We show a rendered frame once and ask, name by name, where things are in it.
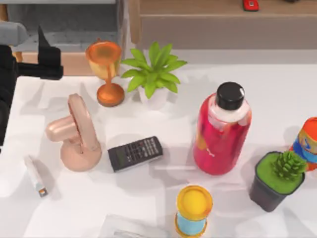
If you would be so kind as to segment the black calculator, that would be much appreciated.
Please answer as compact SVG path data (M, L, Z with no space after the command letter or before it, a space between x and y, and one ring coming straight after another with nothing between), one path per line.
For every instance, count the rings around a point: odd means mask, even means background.
M156 136L139 139L108 149L114 172L156 160L163 155L163 148Z

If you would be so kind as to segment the blue can with yellow lid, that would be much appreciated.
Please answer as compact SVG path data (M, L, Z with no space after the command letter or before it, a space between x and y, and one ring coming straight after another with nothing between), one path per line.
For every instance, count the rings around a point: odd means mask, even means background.
M213 207L211 194L203 187L189 185L177 196L175 229L181 238L200 238L206 231Z

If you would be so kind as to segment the orange and blue can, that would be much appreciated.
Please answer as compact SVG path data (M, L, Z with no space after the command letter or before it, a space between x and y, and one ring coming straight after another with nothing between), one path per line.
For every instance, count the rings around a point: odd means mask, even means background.
M317 117L307 119L290 147L307 162L307 171L317 169Z

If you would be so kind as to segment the pale wooden drawer front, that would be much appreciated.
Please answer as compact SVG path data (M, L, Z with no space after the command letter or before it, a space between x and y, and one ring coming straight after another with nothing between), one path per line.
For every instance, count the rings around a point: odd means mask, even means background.
M17 56L22 62L38 63L36 52L17 52ZM64 76L94 76L84 52L62 52L61 63Z

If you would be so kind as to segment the grey pierced drawer inside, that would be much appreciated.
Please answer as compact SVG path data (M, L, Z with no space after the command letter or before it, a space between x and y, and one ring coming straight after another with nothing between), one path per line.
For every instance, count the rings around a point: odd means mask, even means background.
M84 52L86 48L100 38L116 43L121 42L121 35L117 32L107 31L71 31L71 32L46 32L45 38L51 46L60 48L62 52ZM16 51L34 52L38 49L38 33L31 31L29 38L23 44L15 47Z

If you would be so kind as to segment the red bottle with black cap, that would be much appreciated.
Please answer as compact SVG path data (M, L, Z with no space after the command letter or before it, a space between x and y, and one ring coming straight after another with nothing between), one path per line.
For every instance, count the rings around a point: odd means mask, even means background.
M212 176L231 171L237 163L252 120L244 88L225 82L202 103L193 156L196 165Z

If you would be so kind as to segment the red object on shelf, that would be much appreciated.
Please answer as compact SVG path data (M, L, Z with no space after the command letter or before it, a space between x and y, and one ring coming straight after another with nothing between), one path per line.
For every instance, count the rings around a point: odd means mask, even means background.
M243 10L249 12L259 11L258 0L242 0Z

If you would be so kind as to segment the green plant in white pot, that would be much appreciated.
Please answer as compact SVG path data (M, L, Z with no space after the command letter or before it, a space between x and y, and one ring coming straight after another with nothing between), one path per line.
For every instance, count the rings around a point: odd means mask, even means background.
M122 64L132 68L121 77L130 78L127 92L137 90L141 102L151 110L159 110L167 102L169 93L178 93L180 80L173 71L185 66L188 62L171 53L172 44L162 48L154 41L148 50L147 61L139 49L131 49L132 58L123 59Z

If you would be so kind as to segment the wooden shelf cupboard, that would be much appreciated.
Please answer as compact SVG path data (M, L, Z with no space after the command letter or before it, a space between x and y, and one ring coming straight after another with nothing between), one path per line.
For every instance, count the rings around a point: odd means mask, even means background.
M131 42L175 49L317 49L317 0L127 0Z

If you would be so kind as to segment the orange trophy cup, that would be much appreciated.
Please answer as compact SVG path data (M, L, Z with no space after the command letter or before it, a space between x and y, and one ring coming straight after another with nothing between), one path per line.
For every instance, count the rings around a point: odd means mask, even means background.
M112 41L97 39L85 50L92 72L104 84L97 90L97 100L104 107L114 107L124 100L124 90L112 79L119 75L121 47Z

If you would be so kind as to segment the pale grey rounded box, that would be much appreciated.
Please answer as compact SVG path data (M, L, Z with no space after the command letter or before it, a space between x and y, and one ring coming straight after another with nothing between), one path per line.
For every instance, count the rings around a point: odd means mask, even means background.
M0 21L0 45L16 47L28 38L28 32L21 23Z

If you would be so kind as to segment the white tube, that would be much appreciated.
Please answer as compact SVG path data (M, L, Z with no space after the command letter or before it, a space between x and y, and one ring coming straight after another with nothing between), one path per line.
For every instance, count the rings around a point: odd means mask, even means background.
M47 196L48 191L42 181L42 178L33 160L30 157L26 157L24 158L24 164L35 191L38 193L40 197Z

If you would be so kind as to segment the grey cabinet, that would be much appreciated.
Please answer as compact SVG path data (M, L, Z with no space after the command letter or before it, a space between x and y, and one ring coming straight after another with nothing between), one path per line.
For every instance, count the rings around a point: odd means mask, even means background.
M107 31L121 35L125 46L123 0L0 0L0 21L18 22L28 34L38 32Z

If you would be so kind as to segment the green succulent in black pot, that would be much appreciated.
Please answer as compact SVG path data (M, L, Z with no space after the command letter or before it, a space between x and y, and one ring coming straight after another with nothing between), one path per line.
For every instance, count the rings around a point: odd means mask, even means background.
M270 151L255 166L250 199L264 211L272 212L305 180L306 161L293 151Z

